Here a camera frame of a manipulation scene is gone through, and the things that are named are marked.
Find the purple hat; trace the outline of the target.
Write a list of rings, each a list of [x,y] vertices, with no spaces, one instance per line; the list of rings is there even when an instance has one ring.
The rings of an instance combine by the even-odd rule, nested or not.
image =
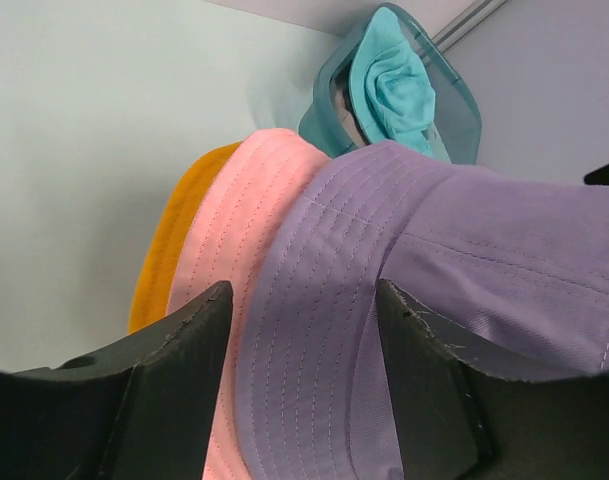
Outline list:
[[[499,347],[609,371],[609,186],[514,181],[391,141],[323,168],[278,230],[240,340],[253,478],[408,479],[382,280]]]

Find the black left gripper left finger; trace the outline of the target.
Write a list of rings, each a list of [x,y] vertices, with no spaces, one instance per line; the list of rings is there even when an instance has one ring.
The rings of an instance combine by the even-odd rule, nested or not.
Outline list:
[[[198,479],[232,320],[220,281],[58,368],[0,371],[0,479]]]

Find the pink bucket hat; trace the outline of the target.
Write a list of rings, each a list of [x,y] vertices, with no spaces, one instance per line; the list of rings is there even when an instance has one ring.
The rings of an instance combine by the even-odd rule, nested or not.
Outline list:
[[[174,312],[217,281],[233,288],[230,337],[203,472],[247,479],[234,420],[235,368],[254,286],[275,234],[329,157],[286,129],[243,141],[203,198],[185,238],[167,304]]]

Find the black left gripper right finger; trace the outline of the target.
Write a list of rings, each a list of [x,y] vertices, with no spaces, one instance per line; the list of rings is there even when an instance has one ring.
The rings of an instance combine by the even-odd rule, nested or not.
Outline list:
[[[609,371],[519,355],[393,282],[378,327],[408,479],[609,479]]]

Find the yellow bucket hat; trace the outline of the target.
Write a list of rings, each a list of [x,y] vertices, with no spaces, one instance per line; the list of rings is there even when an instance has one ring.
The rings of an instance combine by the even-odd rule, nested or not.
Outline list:
[[[236,142],[203,155],[171,192],[135,287],[128,320],[130,334],[166,316],[179,256],[193,218],[213,180],[239,146]]]

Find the teal hat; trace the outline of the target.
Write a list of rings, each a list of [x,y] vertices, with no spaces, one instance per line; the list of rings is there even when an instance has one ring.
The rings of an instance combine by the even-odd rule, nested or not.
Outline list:
[[[350,64],[348,89],[369,143],[392,140],[433,155],[425,132],[434,123],[436,94],[393,10],[380,7],[371,17]]]

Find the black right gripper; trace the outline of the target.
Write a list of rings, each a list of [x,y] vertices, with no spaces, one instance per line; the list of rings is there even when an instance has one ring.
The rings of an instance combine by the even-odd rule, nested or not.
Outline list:
[[[609,186],[609,164],[593,170],[583,177],[585,185]]]

